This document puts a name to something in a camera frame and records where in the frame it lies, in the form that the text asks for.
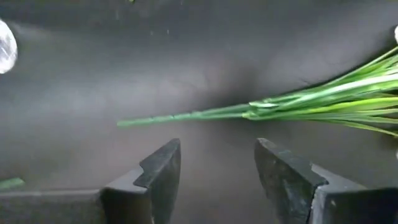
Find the black backdrop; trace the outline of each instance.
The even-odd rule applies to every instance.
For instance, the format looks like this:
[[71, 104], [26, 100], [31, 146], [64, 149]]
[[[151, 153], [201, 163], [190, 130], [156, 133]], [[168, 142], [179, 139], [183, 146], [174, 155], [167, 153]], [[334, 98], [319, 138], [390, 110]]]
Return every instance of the black backdrop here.
[[370, 187], [398, 185], [395, 141], [311, 122], [118, 129], [121, 118], [202, 110], [324, 82], [392, 47], [393, 1], [1, 1], [19, 44], [0, 76], [0, 178], [103, 185], [182, 142], [172, 223], [272, 223], [256, 137]]

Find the white light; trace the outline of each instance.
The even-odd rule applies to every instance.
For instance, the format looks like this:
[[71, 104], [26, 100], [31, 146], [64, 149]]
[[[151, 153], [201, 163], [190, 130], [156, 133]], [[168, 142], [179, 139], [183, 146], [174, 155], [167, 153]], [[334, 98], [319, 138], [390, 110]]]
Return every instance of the white light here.
[[13, 68], [17, 56], [17, 41], [7, 24], [0, 20], [0, 74]]
[[396, 35], [396, 41], [398, 43], [398, 26], [396, 27], [395, 35]]

